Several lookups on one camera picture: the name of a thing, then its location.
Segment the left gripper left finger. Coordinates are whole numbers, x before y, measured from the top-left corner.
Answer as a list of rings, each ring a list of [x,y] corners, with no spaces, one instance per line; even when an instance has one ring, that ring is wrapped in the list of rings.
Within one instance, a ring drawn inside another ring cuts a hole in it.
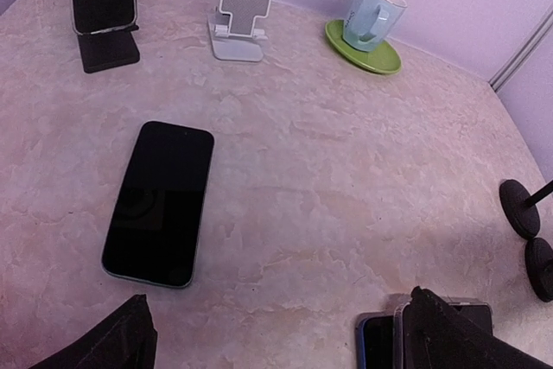
[[[147,296],[134,295],[74,343],[35,368],[152,368],[158,333]]]

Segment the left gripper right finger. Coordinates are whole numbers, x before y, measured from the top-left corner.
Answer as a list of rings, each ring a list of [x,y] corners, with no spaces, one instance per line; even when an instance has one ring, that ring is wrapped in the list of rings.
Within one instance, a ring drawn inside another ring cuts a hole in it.
[[[410,355],[415,368],[548,368],[549,365],[488,334],[438,295],[411,291]]]

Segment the black folding phone stand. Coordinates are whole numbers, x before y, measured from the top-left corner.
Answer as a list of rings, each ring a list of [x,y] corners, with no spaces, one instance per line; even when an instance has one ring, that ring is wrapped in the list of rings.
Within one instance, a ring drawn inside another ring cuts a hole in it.
[[[139,30],[137,25],[96,35],[78,35],[79,52],[85,73],[135,64],[140,61],[140,53],[132,32]]]

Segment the white folding phone stand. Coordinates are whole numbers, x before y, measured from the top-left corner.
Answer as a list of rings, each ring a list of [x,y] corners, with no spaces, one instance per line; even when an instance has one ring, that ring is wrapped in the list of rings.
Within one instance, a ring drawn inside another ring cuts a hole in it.
[[[224,61],[261,61],[264,52],[260,42],[268,37],[256,22],[269,15],[271,1],[219,0],[207,15],[213,56]]]

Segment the centre bottom blue phone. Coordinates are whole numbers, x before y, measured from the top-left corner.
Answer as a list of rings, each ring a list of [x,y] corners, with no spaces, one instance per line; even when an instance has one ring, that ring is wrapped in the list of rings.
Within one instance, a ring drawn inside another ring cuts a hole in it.
[[[364,313],[355,323],[356,367],[393,367],[393,317],[385,313]]]

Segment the left bottom teal phone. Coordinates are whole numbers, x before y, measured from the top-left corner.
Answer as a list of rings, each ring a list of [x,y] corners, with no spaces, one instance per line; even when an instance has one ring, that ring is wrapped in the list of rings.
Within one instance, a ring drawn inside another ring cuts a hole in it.
[[[206,130],[141,127],[102,251],[107,273],[172,289],[191,283],[213,148]]]

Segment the front black pole stand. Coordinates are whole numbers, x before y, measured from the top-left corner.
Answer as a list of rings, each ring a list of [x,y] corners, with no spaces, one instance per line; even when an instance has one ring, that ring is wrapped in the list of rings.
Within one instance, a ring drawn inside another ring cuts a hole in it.
[[[524,261],[531,287],[542,302],[552,301],[552,247],[542,238],[526,243]]]

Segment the black pole stand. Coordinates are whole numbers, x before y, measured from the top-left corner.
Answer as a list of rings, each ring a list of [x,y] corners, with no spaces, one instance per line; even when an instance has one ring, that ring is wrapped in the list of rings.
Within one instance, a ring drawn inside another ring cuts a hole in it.
[[[542,238],[526,243],[524,261],[531,287],[542,302],[552,301],[552,247]]]
[[[552,194],[550,181],[534,194],[514,179],[503,181],[499,185],[499,199],[503,212],[513,230],[521,238],[534,239],[541,229],[541,220],[536,204]]]

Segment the rear black pole stand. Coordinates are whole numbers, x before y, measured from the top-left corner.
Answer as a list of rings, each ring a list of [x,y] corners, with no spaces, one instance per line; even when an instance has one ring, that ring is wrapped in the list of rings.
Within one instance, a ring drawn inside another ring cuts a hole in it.
[[[536,204],[552,194],[550,181],[534,194],[514,179],[503,181],[499,185],[499,199],[503,212],[513,230],[521,238],[534,239],[541,229],[541,220]]]

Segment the green saucer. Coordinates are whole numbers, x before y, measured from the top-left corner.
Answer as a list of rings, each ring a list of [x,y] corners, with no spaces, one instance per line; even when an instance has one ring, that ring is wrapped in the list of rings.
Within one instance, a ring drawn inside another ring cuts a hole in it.
[[[325,24],[325,36],[334,50],[345,60],[371,73],[391,75],[402,68],[402,61],[387,41],[383,41],[372,52],[359,51],[342,38],[343,20],[332,20]]]

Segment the light blue mug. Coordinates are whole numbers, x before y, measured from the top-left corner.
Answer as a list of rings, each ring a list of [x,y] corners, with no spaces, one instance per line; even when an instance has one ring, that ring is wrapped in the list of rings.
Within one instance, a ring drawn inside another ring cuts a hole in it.
[[[356,50],[371,52],[385,40],[406,9],[405,0],[353,0],[342,38]]]

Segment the right aluminium corner post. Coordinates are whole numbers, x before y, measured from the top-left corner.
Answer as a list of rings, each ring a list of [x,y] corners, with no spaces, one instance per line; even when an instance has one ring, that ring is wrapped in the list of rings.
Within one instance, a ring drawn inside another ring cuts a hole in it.
[[[489,86],[496,93],[498,93],[514,76],[514,74],[525,64],[551,30],[552,6],[547,9],[537,26],[524,39],[523,43],[518,47],[515,53],[488,81]]]

